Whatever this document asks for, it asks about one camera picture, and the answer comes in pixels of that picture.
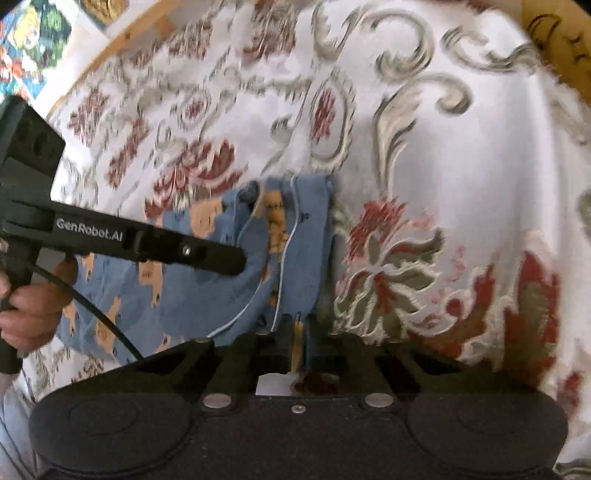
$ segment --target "red floral pattern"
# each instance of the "red floral pattern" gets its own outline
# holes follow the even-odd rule
[[[581,403],[580,388],[583,380],[583,372],[572,372],[558,387],[556,401],[563,408],[569,420],[573,418],[579,409]]]
[[[201,99],[193,99],[186,107],[185,107],[185,116],[188,120],[194,120],[197,116],[203,112],[205,108],[205,102]]]
[[[168,48],[173,57],[203,60],[212,38],[212,24],[209,21],[191,23],[177,34]]]
[[[197,140],[163,171],[154,183],[154,198],[144,201],[147,219],[158,218],[183,202],[187,207],[192,202],[219,195],[238,183],[244,170],[234,170],[226,175],[235,161],[234,146],[224,140],[219,151],[213,153],[213,161],[207,168],[212,152],[211,142]]]
[[[539,386],[556,361],[558,274],[525,252],[517,284],[517,309],[506,308],[504,369],[516,380]]]
[[[335,120],[335,96],[330,89],[324,90],[318,99],[314,123],[312,125],[312,140],[316,143],[322,138],[330,137],[330,126]]]
[[[464,315],[464,304],[458,299],[452,298],[445,305],[445,312],[455,318],[453,326],[445,332],[434,335],[422,335],[411,330],[408,331],[408,337],[414,342],[422,343],[428,347],[437,350],[443,355],[451,358],[458,358],[462,354],[463,345],[482,335],[486,331],[484,318],[486,312],[491,307],[495,291],[494,266],[489,265],[484,275],[479,275],[472,283],[474,294],[474,304],[471,311]],[[432,328],[439,321],[436,314],[425,317],[421,327]]]
[[[421,309],[413,291],[424,290],[434,281],[419,264],[433,264],[444,244],[439,229],[427,242],[392,244],[408,224],[402,220],[404,209],[405,204],[396,200],[368,202],[360,222],[351,230],[346,260],[352,273],[335,300],[337,328],[370,342],[401,337],[402,312],[413,314]],[[365,264],[361,269],[359,259]]]
[[[363,249],[370,235],[377,233],[377,240],[383,245],[388,238],[406,226],[407,222],[402,221],[406,203],[398,204],[397,200],[367,202],[363,206],[361,220],[353,227],[349,236],[349,261],[363,256]]]
[[[95,139],[96,128],[108,101],[108,95],[103,95],[98,87],[93,87],[76,112],[70,114],[68,128],[73,130],[74,136],[80,138],[87,147],[90,147]]]
[[[131,127],[131,133],[125,142],[123,149],[119,152],[119,155],[113,157],[109,163],[106,180],[112,188],[119,188],[127,169],[138,154],[140,143],[146,139],[149,133],[150,126],[142,117],[137,118]]]
[[[254,22],[256,26],[252,44],[243,50],[246,61],[289,53],[296,46],[297,15],[289,2],[258,0]]]

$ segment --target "black cable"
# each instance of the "black cable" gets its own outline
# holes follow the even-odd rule
[[[68,285],[61,278],[56,277],[53,273],[49,273],[47,270],[39,267],[38,265],[34,265],[20,258],[11,257],[9,254],[1,250],[0,258],[2,258],[4,261],[20,264],[22,267],[27,268],[31,272],[34,272],[37,275],[41,275],[43,278],[53,283],[56,287],[62,289],[64,292],[71,294],[80,305],[82,305],[86,310],[93,314],[98,321],[105,325],[105,327],[107,327],[107,329],[113,335],[115,335],[121,343],[123,343],[127,350],[129,350],[129,353],[131,353],[131,355],[133,355],[136,360],[141,360],[142,358],[144,358],[142,354],[137,350],[137,348],[134,347],[134,344],[129,341],[129,339],[121,330],[119,330],[117,325],[111,322],[107,315],[101,312],[91,301],[86,299],[84,295],[72,288],[72,286]]]

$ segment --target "colorful picture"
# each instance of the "colorful picture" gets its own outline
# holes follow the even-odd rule
[[[129,0],[76,0],[76,3],[103,31],[129,7]]]
[[[66,16],[49,0],[27,0],[0,22],[0,100],[37,98],[44,72],[61,60],[72,33]]]

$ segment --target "blue fabric with orange print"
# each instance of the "blue fabric with orange print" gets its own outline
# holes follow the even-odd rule
[[[283,315],[305,319],[324,279],[332,229],[330,178],[308,175],[244,184],[222,197],[166,212],[156,225],[238,245],[244,272],[224,277],[182,265],[79,258],[74,287],[98,306],[143,355],[196,337],[227,345],[254,329],[275,330]],[[73,302],[57,332],[75,350],[124,364],[131,354]]]

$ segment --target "black pad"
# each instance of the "black pad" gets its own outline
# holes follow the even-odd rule
[[[34,449],[50,464],[114,476],[161,463],[190,425],[190,405],[174,394],[57,394],[33,411],[30,434]]]
[[[488,474],[552,463],[568,431],[560,407],[542,393],[420,395],[408,423],[443,462]]]

